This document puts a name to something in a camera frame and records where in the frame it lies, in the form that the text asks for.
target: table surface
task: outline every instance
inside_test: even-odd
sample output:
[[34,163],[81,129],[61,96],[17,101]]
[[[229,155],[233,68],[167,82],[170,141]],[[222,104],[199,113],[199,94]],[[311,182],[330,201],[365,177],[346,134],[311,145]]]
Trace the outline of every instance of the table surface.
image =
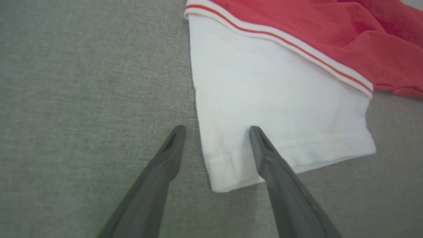
[[[210,190],[184,6],[0,2],[1,237],[95,237],[178,124],[160,237],[277,237],[265,184]],[[376,92],[367,121],[375,155],[299,177],[346,238],[420,237],[423,100]]]

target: white ribbed trim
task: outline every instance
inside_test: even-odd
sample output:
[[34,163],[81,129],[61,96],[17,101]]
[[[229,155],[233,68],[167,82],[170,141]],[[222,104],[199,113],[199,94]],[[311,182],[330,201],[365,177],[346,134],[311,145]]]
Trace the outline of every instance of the white ribbed trim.
[[188,19],[189,14],[210,17],[243,36],[274,41],[325,69],[342,82],[360,90],[370,99],[373,96],[373,84],[360,73],[331,59],[295,36],[270,26],[241,21],[221,6],[208,0],[188,0],[184,17]]

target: clothing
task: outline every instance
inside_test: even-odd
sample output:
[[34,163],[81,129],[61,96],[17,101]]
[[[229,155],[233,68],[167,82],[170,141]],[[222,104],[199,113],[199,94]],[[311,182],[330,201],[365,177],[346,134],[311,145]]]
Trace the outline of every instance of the clothing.
[[297,173],[375,153],[365,121],[371,93],[362,85],[344,83],[273,41],[240,35],[207,16],[187,17],[201,144],[213,191],[263,181],[248,137],[252,125],[263,129]]
[[423,98],[423,12],[400,0],[189,0],[186,14],[292,48],[368,95],[370,81]]

